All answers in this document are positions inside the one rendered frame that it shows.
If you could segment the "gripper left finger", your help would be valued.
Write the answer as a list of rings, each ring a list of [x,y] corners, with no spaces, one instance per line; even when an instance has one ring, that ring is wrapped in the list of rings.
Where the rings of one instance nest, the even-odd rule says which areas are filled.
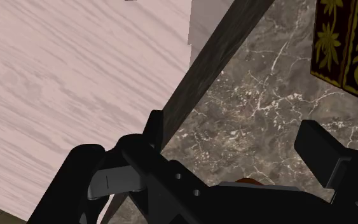
[[[101,224],[113,196],[129,195],[149,224],[209,224],[208,186],[180,162],[161,155],[163,112],[153,110],[141,134],[121,137],[107,151],[74,147],[27,224]]]

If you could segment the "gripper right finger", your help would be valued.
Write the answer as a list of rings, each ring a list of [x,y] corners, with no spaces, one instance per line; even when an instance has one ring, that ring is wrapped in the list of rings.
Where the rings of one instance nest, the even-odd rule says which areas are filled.
[[[315,120],[303,120],[294,149],[323,188],[334,190],[337,220],[358,221],[358,150],[347,148]]]

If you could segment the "dark patterned robot stand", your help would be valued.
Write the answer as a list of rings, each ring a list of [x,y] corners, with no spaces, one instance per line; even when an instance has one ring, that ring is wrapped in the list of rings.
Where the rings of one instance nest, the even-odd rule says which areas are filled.
[[[358,0],[317,0],[310,73],[358,97]]]

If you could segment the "pale wood table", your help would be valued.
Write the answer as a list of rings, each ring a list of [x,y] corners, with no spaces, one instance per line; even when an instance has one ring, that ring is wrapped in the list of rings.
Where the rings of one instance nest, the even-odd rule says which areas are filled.
[[[233,2],[0,0],[0,211],[28,219],[71,148],[140,132]]]

